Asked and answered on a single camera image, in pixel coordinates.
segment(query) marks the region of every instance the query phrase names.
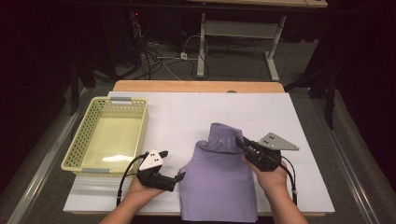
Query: table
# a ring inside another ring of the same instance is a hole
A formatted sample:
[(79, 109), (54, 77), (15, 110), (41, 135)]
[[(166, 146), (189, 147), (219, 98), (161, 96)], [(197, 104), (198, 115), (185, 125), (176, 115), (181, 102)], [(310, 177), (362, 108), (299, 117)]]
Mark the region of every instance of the table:
[[(189, 0), (192, 2), (223, 3), (223, 4), (243, 4), (269, 7), (326, 7), (325, 0)], [(265, 61), (273, 81), (279, 81), (279, 75), (274, 63), (276, 47), (282, 34), (286, 16), (281, 16), (278, 23), (257, 23), (241, 21), (210, 21), (206, 19), (206, 14), (202, 13), (201, 18), (201, 40), (197, 65), (197, 76), (203, 77), (205, 72), (205, 36), (242, 36), (273, 39), (271, 50), (265, 51)]]
[[(293, 162), (296, 169), (302, 212), (307, 216), (323, 216), (334, 212), (291, 99), (279, 83), (119, 81), (113, 90), (109, 96), (148, 99), (148, 127), (142, 151), (153, 148), (169, 151), (161, 169), (163, 175), (175, 175), (188, 162), (194, 144), (207, 139), (208, 128), (213, 121), (228, 122), (240, 128), (244, 136), (250, 139), (258, 140), (272, 131), (301, 149), (299, 152), (282, 154)], [(228, 113), (228, 118), (225, 118), (224, 112)], [(129, 182), (130, 179), (125, 181), (124, 192)], [(75, 214), (111, 211), (115, 207), (119, 183), (120, 178), (116, 177), (77, 176), (64, 211)], [(255, 184), (257, 197), (261, 199), (258, 203), (259, 215), (270, 216), (269, 203), (257, 181)], [(165, 192), (156, 197), (139, 214), (179, 215), (177, 193), (178, 186), (174, 192)]]

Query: purple cloth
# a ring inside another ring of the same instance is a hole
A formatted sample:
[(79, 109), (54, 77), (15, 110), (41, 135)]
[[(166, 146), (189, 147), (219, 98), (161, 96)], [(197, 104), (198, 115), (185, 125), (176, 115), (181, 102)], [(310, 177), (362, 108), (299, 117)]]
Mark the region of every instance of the purple cloth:
[(220, 123), (210, 127), (208, 141), (199, 141), (180, 187), (181, 218), (189, 221), (256, 222), (253, 173), (235, 144), (242, 131)]

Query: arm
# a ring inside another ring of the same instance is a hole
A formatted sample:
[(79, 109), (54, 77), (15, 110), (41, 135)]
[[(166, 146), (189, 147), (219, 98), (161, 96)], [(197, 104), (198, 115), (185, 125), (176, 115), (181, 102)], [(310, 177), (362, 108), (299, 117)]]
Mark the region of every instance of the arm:
[(151, 199), (155, 196), (163, 193), (161, 189), (149, 189), (143, 187), (139, 180), (134, 177), (131, 182), (131, 186), (128, 189), (125, 197), (110, 214), (108, 214), (102, 221), (101, 224), (106, 223), (125, 223), (129, 224), (132, 221), (134, 215)]
[(308, 223), (289, 196), (287, 174), (282, 168), (277, 167), (273, 172), (261, 172), (245, 158), (244, 161), (256, 174), (257, 180), (270, 203), (276, 224)]

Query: human hand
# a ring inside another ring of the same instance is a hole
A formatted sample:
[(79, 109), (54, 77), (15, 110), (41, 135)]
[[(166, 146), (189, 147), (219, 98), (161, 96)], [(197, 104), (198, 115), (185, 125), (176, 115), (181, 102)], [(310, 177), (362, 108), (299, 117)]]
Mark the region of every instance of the human hand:
[(148, 204), (151, 199), (154, 197), (164, 193), (162, 189), (151, 189), (144, 187), (139, 179), (135, 176), (132, 181), (131, 185), (128, 188), (128, 192), (125, 195), (125, 198), (132, 198), (134, 204), (137, 206), (138, 209), (144, 207)]
[(262, 172), (245, 157), (243, 161), (256, 174), (260, 187), (262, 187), (267, 197), (268, 195), (274, 194), (275, 191), (287, 190), (287, 173), (281, 167), (277, 167), (272, 172)]

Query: yellow plastic basket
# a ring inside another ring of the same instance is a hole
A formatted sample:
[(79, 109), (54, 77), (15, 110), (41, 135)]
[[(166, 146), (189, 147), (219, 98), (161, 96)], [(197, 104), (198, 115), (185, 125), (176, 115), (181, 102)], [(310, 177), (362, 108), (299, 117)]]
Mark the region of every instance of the yellow plastic basket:
[[(62, 169), (75, 175), (122, 176), (140, 155), (148, 123), (146, 99), (95, 97), (64, 156)], [(136, 173), (138, 163), (131, 173)]]

